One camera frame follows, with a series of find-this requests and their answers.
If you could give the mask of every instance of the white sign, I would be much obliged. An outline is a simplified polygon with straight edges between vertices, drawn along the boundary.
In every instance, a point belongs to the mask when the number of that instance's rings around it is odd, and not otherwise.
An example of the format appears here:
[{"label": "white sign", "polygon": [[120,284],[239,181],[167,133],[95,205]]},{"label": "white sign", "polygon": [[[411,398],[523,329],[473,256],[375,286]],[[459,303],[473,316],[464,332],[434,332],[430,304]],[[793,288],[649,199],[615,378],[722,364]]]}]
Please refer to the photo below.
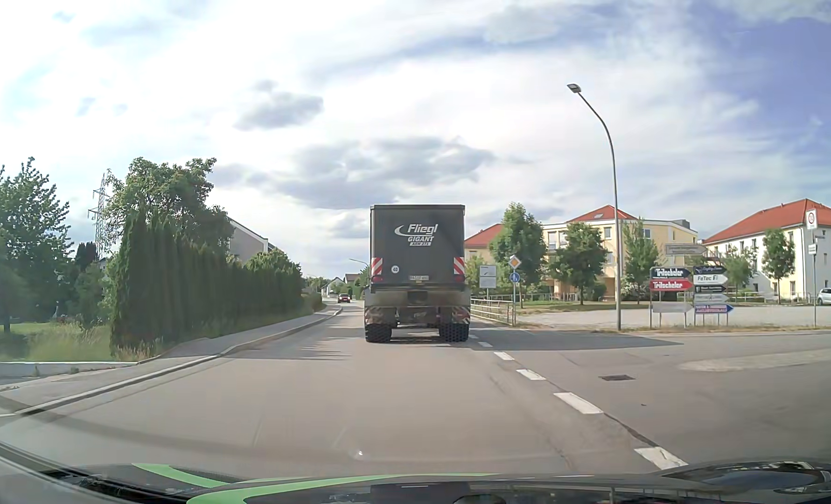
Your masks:
[{"label": "white sign", "polygon": [[817,228],[816,208],[811,208],[811,210],[804,212],[804,224],[807,224],[809,230],[815,230]]},{"label": "white sign", "polygon": [[692,277],[696,285],[723,285],[729,280],[725,274],[697,274]]},{"label": "white sign", "polygon": [[730,297],[723,292],[696,292],[696,303],[725,303]]}]

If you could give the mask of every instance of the red sign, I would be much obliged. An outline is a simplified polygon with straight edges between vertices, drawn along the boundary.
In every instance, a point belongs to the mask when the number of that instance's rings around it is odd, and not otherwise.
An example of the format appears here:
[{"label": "red sign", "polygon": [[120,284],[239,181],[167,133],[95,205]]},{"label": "red sign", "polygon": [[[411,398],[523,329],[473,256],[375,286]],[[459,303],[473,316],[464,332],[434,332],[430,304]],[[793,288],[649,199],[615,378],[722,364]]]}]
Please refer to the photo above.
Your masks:
[{"label": "red sign", "polygon": [[692,288],[692,280],[687,278],[673,278],[671,280],[652,280],[649,287],[653,291],[679,292],[689,291]]}]

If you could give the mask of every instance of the gray cloud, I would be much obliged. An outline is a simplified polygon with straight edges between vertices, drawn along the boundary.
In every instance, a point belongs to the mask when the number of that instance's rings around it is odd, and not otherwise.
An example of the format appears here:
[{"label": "gray cloud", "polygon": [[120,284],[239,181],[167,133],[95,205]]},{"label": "gray cloud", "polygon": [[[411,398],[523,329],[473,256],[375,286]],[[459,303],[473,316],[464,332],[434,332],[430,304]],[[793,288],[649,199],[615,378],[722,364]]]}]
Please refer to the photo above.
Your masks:
[{"label": "gray cloud", "polygon": [[79,107],[77,107],[76,117],[78,118],[85,118],[88,115],[88,110],[92,108],[92,105],[95,104],[95,98],[91,96],[86,96],[79,101]]},{"label": "gray cloud", "polygon": [[252,131],[300,126],[322,113],[324,103],[321,97],[276,91],[275,86],[274,81],[262,81],[254,86],[254,91],[258,91],[257,104],[242,114],[235,128]]},{"label": "gray cloud", "polygon": [[313,145],[292,159],[293,176],[271,176],[243,165],[214,169],[222,188],[278,191],[313,208],[350,210],[393,203],[412,189],[477,180],[477,169],[496,159],[490,151],[433,136]]}]

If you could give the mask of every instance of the manhole cover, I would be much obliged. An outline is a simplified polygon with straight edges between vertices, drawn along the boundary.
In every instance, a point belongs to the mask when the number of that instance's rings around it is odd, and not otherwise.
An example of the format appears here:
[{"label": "manhole cover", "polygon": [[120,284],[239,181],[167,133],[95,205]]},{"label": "manhole cover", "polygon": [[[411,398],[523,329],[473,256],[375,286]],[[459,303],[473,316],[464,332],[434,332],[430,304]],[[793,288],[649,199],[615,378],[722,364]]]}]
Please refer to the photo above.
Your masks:
[{"label": "manhole cover", "polygon": [[600,378],[605,380],[605,381],[624,381],[624,380],[628,380],[628,379],[635,379],[634,377],[632,377],[630,375],[606,375],[606,376],[603,376],[603,377],[600,377]]}]

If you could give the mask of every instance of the windshield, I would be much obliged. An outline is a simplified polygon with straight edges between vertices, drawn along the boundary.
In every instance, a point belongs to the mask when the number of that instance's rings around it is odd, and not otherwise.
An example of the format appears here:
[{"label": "windshield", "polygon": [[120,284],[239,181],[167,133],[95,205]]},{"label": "windshield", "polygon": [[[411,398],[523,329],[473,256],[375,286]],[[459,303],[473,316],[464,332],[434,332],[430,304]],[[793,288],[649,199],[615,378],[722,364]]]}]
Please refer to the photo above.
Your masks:
[{"label": "windshield", "polygon": [[773,454],[831,471],[831,0],[0,0],[0,464]]}]

